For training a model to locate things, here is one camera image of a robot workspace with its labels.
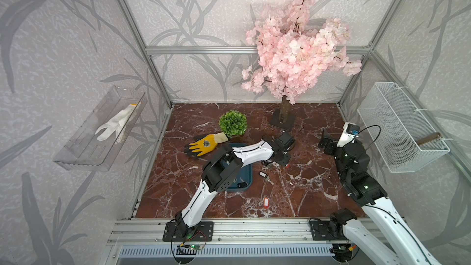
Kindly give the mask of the key with black tag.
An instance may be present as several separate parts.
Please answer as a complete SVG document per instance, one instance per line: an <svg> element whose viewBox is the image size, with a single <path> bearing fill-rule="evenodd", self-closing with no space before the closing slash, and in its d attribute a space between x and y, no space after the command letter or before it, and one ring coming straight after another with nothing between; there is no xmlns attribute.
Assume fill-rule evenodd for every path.
<svg viewBox="0 0 471 265"><path fill-rule="evenodd" d="M266 181L269 182L271 185L274 185L273 181L270 179L269 175L260 171L259 175Z"/></svg>
<svg viewBox="0 0 471 265"><path fill-rule="evenodd" d="M247 182L240 182L240 183L237 184L237 187L238 187L238 188L246 188L246 187L248 187L248 186L249 186L249 185L248 185Z"/></svg>

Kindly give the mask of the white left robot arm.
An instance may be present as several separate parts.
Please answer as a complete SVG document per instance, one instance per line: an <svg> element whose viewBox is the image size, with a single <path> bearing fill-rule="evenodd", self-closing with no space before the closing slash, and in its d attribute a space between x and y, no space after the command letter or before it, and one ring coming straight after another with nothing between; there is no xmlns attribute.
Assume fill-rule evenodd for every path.
<svg viewBox="0 0 471 265"><path fill-rule="evenodd" d="M238 173L249 164L268 161L286 167L291 158L289 150L293 144L294 137L284 131L276 139L262 139L249 146L223 145L204 165L198 189L190 203L176 214L176 225L182 231L197 226L213 199L226 191Z"/></svg>

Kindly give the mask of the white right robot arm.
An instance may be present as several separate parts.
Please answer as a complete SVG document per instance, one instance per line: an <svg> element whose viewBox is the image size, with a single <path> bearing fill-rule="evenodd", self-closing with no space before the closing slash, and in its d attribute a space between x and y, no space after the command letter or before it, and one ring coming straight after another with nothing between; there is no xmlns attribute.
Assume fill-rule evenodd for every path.
<svg viewBox="0 0 471 265"><path fill-rule="evenodd" d="M334 238L352 241L377 265L437 265L438 259L410 229L385 189L368 173L370 156L358 141L361 132L358 125L346 123L339 140L324 131L318 146L334 158L348 196L376 224L387 243L374 236L348 209L330 216L330 233Z"/></svg>

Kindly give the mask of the teal plastic storage box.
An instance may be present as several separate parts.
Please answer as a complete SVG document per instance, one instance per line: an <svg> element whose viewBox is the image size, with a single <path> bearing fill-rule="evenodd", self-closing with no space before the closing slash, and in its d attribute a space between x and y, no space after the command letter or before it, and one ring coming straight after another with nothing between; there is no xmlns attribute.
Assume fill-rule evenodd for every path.
<svg viewBox="0 0 471 265"><path fill-rule="evenodd" d="M225 144L220 150L223 152L219 160L221 173L217 183L217 191L245 191L252 183L252 163L255 159L255 146L242 146L241 144ZM247 182L248 187L238 188L237 184Z"/></svg>

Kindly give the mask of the green artificial potted plant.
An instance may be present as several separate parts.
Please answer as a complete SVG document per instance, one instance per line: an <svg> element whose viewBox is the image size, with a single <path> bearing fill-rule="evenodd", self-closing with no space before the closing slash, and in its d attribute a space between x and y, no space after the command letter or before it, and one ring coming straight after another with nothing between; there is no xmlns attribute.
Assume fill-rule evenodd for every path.
<svg viewBox="0 0 471 265"><path fill-rule="evenodd" d="M247 130L247 117L239 111L230 110L219 118L218 124L227 137L242 136Z"/></svg>

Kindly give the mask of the yellow black work glove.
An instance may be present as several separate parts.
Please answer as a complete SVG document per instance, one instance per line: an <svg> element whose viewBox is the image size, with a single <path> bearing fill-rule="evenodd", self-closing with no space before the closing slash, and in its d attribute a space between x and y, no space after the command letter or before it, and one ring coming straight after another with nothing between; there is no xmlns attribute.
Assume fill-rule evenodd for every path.
<svg viewBox="0 0 471 265"><path fill-rule="evenodd" d="M218 144L227 142L229 139L223 133L202 134L194 137L195 142L185 146L183 152L190 157L201 157L212 152Z"/></svg>

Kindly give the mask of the pink blossom artificial tree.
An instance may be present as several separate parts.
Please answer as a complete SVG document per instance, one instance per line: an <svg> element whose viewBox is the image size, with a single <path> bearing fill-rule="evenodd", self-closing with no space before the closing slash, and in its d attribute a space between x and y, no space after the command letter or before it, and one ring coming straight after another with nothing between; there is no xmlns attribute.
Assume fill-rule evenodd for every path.
<svg viewBox="0 0 471 265"><path fill-rule="evenodd" d="M361 62L349 59L345 47L337 50L350 39L340 18L327 19L320 29L308 28L315 2L293 0L285 9L267 6L262 13L265 20L246 33L248 44L258 50L259 67L242 71L242 88L254 93L269 90L281 99L271 124L284 129L294 124L290 105L313 88L323 72L342 70L346 76L361 72Z"/></svg>

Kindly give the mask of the white glove on shelf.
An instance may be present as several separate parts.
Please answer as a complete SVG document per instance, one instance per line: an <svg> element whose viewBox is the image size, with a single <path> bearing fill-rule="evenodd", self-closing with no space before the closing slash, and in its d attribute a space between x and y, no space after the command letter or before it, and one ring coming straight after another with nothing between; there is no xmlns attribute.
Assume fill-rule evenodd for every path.
<svg viewBox="0 0 471 265"><path fill-rule="evenodd" d="M95 134L98 134L98 132L101 130L104 130L104 132L97 137L97 140L105 141L111 135L115 134L115 144L121 144L125 139L125 135L122 133L122 131L125 129L126 123L136 107L137 104L128 105L125 109L121 110L119 113L113 116L108 122L101 125L96 130Z"/></svg>

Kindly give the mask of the aluminium front rail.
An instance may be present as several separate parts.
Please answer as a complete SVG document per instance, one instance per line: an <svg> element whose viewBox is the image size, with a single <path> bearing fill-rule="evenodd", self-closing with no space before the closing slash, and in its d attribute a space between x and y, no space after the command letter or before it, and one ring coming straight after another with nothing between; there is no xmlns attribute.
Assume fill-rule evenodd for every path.
<svg viewBox="0 0 471 265"><path fill-rule="evenodd" d="M164 245L167 218L119 220L107 245ZM206 245L229 244L341 244L341 240L313 240L308 218L208 218L214 222Z"/></svg>

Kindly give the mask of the clear plastic wall shelf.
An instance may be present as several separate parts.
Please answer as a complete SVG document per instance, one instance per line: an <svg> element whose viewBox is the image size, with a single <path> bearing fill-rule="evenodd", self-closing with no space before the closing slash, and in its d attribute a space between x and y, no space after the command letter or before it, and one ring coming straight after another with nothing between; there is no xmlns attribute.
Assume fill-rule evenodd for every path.
<svg viewBox="0 0 471 265"><path fill-rule="evenodd" d="M111 87L53 162L68 171L107 172L147 101L142 90Z"/></svg>

